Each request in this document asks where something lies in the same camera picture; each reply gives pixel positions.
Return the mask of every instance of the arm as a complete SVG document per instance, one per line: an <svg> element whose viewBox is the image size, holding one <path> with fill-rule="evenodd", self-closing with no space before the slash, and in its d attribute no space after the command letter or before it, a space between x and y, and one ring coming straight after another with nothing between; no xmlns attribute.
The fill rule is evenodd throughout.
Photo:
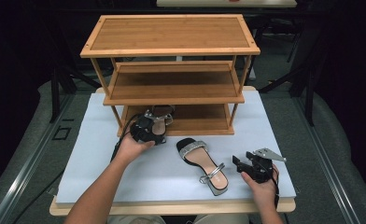
<svg viewBox="0 0 366 224"><path fill-rule="evenodd" d="M65 223L102 223L107 221L114 195L127 166L154 142L139 144L130 133L123 138L114 160L80 196Z"/></svg>
<svg viewBox="0 0 366 224"><path fill-rule="evenodd" d="M259 184L245 172L242 172L241 176L253 191L253 197L255 204L260 210L262 223L283 223L275 208L274 198L276 189L274 182L269 179L267 182ZM273 176L274 179L277 180L277 169L273 172Z"/></svg>

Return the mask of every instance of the white table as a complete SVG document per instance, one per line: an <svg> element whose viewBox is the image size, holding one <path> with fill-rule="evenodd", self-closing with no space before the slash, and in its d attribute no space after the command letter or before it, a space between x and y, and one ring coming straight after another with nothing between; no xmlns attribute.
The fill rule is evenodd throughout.
<svg viewBox="0 0 366 224"><path fill-rule="evenodd" d="M252 193L232 164L232 155L243 162L247 151L268 147L280 150L257 91L244 91L246 102L238 106L234 135L191 136L207 143L215 163L224 162L229 189L214 196L199 182L202 170L183 162L176 142L187 136L167 136L167 143L155 146L130 164L120 182L110 211L112 215L183 215L257 212ZM67 163L58 195L51 204L54 216L65 216L84 190L107 167L118 140L118 124L105 95L94 93L82 121L77 142ZM287 167L275 161L280 172L279 212L295 209L296 196Z"/></svg>

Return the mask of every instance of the human hand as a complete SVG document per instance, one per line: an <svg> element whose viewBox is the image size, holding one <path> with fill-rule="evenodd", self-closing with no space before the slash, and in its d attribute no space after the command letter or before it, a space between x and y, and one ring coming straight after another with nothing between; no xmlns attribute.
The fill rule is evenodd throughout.
<svg viewBox="0 0 366 224"><path fill-rule="evenodd" d="M154 141L149 141L145 143L136 142L131 133L127 132L120 142L120 148L117 151L116 157L113 161L126 162L128 165L134 161L139 155L145 150L153 147L155 145Z"/></svg>
<svg viewBox="0 0 366 224"><path fill-rule="evenodd" d="M279 172L275 165L273 165L273 167L273 177L274 180L277 182ZM276 187L272 179L269 179L268 181L259 184L245 172L241 173L241 177L252 189L255 204L258 206L260 211L270 208L275 209Z"/></svg>

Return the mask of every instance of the person's left hand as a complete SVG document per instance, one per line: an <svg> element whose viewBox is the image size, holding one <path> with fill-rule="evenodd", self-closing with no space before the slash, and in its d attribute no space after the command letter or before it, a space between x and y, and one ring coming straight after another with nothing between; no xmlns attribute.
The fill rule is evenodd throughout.
<svg viewBox="0 0 366 224"><path fill-rule="evenodd" d="M119 151L117 152L113 161L117 159L119 161L131 163L137 157L139 157L142 152L153 147L154 145L154 141L138 143L133 139L131 133L126 133L122 138Z"/></svg>

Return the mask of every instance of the wrist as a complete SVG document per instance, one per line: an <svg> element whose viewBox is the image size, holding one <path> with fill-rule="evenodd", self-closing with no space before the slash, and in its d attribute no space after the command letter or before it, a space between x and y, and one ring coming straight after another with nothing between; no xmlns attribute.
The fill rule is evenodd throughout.
<svg viewBox="0 0 366 224"><path fill-rule="evenodd" d="M263 224L283 224L280 215L273 205L263 207L260 210L260 217Z"/></svg>
<svg viewBox="0 0 366 224"><path fill-rule="evenodd" d="M125 169L130 163L131 163L130 161L125 160L119 156L116 156L110 164Z"/></svg>
<svg viewBox="0 0 366 224"><path fill-rule="evenodd" d="M269 214L269 213L277 213L275 205L273 203L263 203L257 204L260 213Z"/></svg>

